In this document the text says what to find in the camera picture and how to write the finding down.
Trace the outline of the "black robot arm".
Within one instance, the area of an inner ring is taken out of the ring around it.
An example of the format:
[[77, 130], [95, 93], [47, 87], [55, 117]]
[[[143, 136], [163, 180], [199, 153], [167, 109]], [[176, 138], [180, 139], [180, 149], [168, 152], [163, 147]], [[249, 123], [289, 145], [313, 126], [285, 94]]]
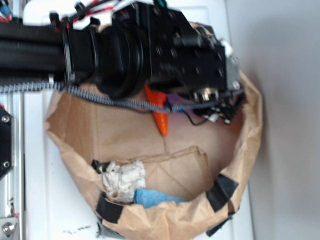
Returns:
[[0, 25], [0, 84], [42, 82], [95, 84], [111, 98], [128, 98], [144, 86], [177, 94], [224, 93], [228, 89], [225, 48], [207, 26], [193, 27], [181, 11], [164, 0], [134, 2], [112, 15], [103, 30], [94, 25], [74, 28], [90, 12], [50, 24]]

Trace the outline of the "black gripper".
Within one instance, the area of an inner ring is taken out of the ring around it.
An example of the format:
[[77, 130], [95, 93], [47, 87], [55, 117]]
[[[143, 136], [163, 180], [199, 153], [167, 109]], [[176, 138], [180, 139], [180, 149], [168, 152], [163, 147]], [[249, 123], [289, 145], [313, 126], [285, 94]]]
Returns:
[[181, 11], [137, 1], [113, 14], [112, 27], [120, 35], [125, 73], [117, 97], [133, 96], [144, 85], [177, 94], [227, 90], [225, 48]]

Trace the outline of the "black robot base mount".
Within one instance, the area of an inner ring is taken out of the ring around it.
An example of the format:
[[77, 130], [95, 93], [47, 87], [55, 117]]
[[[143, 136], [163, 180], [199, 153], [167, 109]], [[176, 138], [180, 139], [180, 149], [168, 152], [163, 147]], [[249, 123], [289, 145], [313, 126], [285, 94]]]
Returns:
[[12, 169], [12, 116], [0, 104], [0, 179]]

